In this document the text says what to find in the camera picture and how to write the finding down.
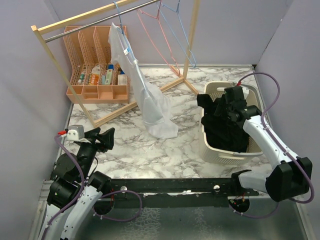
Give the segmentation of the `black t shirt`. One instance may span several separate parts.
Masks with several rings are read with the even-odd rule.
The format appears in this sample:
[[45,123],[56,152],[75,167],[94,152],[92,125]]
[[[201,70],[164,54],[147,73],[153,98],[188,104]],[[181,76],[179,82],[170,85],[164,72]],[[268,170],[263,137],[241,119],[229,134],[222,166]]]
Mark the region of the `black t shirt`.
[[224,95],[212,100],[209,94],[199,94],[197,105],[204,109],[201,124],[210,147],[237,153],[247,151],[249,135],[228,118]]

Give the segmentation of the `pink clothes hanger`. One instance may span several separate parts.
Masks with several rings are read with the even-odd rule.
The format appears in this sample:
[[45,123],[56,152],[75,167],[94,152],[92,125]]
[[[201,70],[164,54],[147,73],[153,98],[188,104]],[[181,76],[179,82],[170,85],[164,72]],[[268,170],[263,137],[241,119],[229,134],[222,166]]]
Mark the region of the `pink clothes hanger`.
[[171,45],[161,23],[161,3],[162,1],[160,0],[159,3],[157,2],[155,4],[155,14],[148,13],[143,9],[138,9],[136,11],[137,17],[159,57],[177,77],[180,77],[180,68],[178,67],[178,63],[173,55]]

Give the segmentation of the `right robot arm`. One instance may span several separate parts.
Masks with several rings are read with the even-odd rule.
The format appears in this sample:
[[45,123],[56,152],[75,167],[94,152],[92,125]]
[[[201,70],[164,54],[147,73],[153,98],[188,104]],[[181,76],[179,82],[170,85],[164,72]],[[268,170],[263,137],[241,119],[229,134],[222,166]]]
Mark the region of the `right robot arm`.
[[266,123],[256,105],[247,105],[241,86],[224,89],[219,101],[219,114],[246,132],[259,146],[271,165],[272,172],[263,175],[252,170],[232,175],[229,189],[240,196],[247,189],[267,193],[275,202],[292,199],[312,190],[312,162],[290,150]]

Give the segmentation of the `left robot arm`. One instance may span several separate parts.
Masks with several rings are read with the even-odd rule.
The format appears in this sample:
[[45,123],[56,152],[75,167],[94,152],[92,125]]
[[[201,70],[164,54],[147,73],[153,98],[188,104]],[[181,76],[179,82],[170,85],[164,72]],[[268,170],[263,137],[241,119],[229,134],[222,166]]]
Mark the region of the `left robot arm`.
[[73,240],[91,208],[111,191],[111,178],[91,171],[98,152],[114,147],[115,128],[101,132],[100,127],[84,131],[71,125],[54,140],[64,151],[56,161],[49,187],[44,222],[38,239]]

